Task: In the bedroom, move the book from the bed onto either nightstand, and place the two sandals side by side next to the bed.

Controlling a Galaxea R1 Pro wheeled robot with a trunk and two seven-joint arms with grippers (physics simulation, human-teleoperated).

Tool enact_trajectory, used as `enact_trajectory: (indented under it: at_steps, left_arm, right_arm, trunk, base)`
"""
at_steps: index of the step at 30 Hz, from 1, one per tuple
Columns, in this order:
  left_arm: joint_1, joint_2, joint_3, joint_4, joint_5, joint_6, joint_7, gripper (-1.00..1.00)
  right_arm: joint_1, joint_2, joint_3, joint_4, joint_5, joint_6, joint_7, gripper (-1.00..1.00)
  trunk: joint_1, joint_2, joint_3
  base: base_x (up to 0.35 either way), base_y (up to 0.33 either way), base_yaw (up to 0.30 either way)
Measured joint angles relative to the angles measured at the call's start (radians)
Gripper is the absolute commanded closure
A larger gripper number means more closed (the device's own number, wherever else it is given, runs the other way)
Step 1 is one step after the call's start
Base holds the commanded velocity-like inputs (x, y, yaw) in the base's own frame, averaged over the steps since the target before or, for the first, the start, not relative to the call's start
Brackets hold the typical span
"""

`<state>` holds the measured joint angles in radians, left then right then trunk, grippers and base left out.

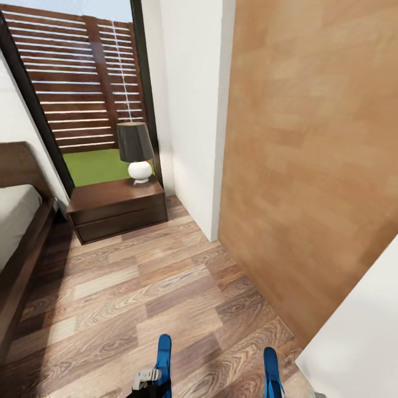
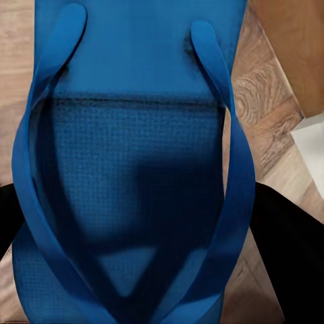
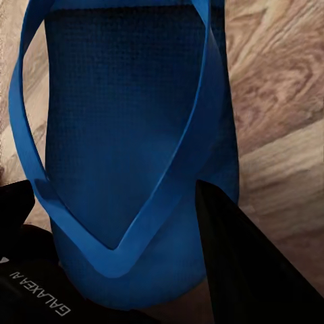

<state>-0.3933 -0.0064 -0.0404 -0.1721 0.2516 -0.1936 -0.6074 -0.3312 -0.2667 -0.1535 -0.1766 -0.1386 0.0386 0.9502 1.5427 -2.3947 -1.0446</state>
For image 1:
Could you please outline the sandal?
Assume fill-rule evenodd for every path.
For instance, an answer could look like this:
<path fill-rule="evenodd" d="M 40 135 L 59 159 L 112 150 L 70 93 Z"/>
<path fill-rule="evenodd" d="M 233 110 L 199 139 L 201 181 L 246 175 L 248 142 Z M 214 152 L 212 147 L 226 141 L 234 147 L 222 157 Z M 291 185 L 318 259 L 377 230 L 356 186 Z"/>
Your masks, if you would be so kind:
<path fill-rule="evenodd" d="M 277 352 L 272 347 L 264 349 L 265 398 L 282 398 Z"/>
<path fill-rule="evenodd" d="M 155 366 L 155 369 L 161 371 L 161 379 L 154 381 L 153 385 L 162 385 L 171 379 L 170 377 L 171 347 L 172 347 L 172 341 L 170 335 L 162 334 L 159 338 L 158 356 L 157 356 L 157 363 Z M 172 398 L 171 386 L 169 387 L 163 398 Z"/>

